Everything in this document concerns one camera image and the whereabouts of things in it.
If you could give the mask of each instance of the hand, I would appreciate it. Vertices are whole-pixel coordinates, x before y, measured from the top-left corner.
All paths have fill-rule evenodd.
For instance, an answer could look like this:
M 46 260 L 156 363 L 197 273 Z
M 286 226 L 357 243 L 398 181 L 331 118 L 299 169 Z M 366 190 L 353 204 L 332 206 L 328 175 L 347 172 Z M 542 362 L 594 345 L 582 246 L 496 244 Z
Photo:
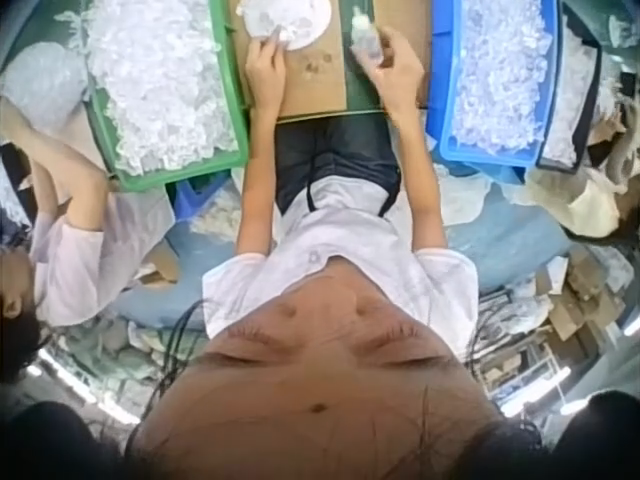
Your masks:
M 353 48 L 353 53 L 371 82 L 378 90 L 378 94 L 391 117 L 397 124 L 400 119 L 417 112 L 416 99 L 418 90 L 424 82 L 424 67 L 413 51 L 409 41 L 393 28 L 380 28 L 382 44 L 385 53 L 391 52 L 392 58 L 388 68 L 378 67 L 369 59 L 366 53 Z
M 29 120 L 7 98 L 0 98 L 0 136 L 19 146 L 20 138 L 31 131 Z
M 280 116 L 286 82 L 284 46 L 278 41 L 279 36 L 277 28 L 266 42 L 253 39 L 245 66 L 255 113 L 274 122 Z

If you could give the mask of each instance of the fluorescent light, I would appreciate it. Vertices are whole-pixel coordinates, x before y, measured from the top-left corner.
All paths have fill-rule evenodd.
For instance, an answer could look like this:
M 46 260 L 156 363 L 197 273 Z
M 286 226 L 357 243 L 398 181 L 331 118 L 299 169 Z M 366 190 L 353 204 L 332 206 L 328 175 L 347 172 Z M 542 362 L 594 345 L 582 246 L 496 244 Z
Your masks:
M 580 410 L 582 410 L 587 405 L 589 405 L 588 398 L 583 398 L 582 400 L 576 400 L 575 402 L 565 403 L 560 409 L 560 414 L 573 415 L 574 413 L 577 413 Z
M 627 337 L 630 337 L 639 330 L 640 330 L 640 315 L 638 315 L 638 318 L 636 318 L 624 329 L 624 334 Z
M 66 383 L 71 389 L 87 403 L 96 403 L 98 399 L 91 393 L 91 390 L 82 381 L 76 378 L 71 372 L 66 370 L 44 349 L 38 352 L 38 356 L 56 371 L 56 375 L 60 380 Z
M 42 369 L 35 365 L 29 365 L 27 367 L 27 373 L 33 377 L 39 377 L 40 375 L 42 375 Z
M 524 409 L 524 406 L 527 403 L 537 402 L 551 390 L 556 388 L 560 382 L 569 375 L 571 375 L 571 369 L 569 367 L 564 367 L 550 379 L 539 378 L 535 380 L 533 383 L 520 390 L 514 398 L 502 405 L 500 410 L 502 410 L 502 413 L 504 413 L 506 417 L 515 417 Z
M 127 412 L 120 405 L 117 405 L 110 394 L 105 395 L 104 400 L 98 404 L 98 408 L 125 425 L 137 425 L 140 423 L 138 417 Z
M 125 425 L 137 425 L 140 423 L 140 419 L 135 415 L 127 412 L 120 405 L 117 405 L 113 401 L 113 396 L 110 393 L 107 393 L 103 400 L 98 403 L 98 398 L 91 393 L 91 390 L 87 385 L 85 385 L 81 380 L 76 378 L 71 372 L 66 370 L 60 363 L 58 363 L 46 350 L 40 350 L 38 352 L 38 356 L 49 365 L 53 367 L 56 371 L 56 375 L 60 380 L 66 383 L 71 389 L 82 399 L 84 399 L 87 403 L 97 403 L 97 407 L 105 412 L 107 415 L 110 415 L 112 418 L 116 419 L 118 422 L 123 423 Z

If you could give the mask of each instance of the black pants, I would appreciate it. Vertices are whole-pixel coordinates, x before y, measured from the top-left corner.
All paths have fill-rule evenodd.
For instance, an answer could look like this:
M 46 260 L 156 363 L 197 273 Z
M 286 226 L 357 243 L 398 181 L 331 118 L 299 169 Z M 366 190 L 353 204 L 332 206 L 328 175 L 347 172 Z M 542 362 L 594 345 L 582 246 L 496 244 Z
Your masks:
M 311 184 L 330 175 L 368 180 L 379 185 L 389 194 L 380 216 L 387 213 L 398 197 L 401 174 L 383 114 L 278 125 L 276 203 L 283 215 L 305 189 L 309 210 L 314 211 Z

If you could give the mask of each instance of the white plate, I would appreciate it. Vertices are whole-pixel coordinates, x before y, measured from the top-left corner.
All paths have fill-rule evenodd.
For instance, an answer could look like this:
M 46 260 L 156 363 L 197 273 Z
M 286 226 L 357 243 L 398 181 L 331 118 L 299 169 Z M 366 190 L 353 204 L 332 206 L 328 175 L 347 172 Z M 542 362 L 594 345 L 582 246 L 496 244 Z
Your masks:
M 252 38 L 266 38 L 280 26 L 287 50 L 299 50 L 327 30 L 332 8 L 329 0 L 246 0 L 238 14 Z

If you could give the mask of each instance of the plastic bottle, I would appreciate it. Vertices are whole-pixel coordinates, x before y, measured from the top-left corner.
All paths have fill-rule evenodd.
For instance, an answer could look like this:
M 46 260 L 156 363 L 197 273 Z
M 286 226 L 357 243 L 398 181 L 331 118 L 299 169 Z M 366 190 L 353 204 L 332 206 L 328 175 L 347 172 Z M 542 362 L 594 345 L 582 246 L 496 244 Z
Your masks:
M 384 61 L 384 51 L 380 43 L 378 29 L 372 25 L 369 16 L 362 13 L 358 7 L 353 7 L 351 41 L 356 50 L 366 52 L 376 65 L 380 65 Z

